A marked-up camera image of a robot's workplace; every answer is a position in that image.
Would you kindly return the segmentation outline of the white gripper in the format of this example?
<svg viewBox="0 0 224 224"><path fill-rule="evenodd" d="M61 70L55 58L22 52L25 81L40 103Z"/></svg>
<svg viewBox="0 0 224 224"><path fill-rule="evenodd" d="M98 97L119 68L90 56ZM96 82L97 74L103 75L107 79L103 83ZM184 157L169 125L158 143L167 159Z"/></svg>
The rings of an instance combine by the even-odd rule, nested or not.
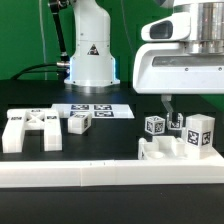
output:
<svg viewBox="0 0 224 224"><path fill-rule="evenodd" d="M162 94L169 120L178 121L169 94L224 93L224 19L176 12L144 26L136 53L133 88Z"/></svg>

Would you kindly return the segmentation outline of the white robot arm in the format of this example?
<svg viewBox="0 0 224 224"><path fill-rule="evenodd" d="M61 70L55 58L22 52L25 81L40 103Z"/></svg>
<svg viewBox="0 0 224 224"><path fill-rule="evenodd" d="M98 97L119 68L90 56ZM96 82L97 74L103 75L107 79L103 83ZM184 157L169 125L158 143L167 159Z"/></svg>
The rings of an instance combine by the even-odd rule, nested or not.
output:
<svg viewBox="0 0 224 224"><path fill-rule="evenodd" d="M65 84L101 93L120 84L110 53L110 16L95 0L71 1L76 51ZM224 93L224 0L164 0L171 16L145 25L136 53L133 88L139 94Z"/></svg>

